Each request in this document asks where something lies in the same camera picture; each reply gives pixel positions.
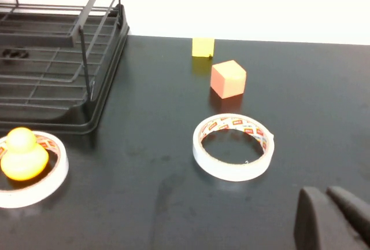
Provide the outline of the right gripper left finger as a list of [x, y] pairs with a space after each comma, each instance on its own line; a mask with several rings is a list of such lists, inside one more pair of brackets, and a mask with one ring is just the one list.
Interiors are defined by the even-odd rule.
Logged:
[[315, 187], [299, 191], [294, 225], [296, 249], [368, 249], [331, 198]]

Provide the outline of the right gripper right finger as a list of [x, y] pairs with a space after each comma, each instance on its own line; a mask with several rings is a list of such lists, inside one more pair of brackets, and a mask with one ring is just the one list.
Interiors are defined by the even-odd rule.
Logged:
[[369, 240], [369, 204], [340, 186], [328, 187], [326, 194], [362, 239]]

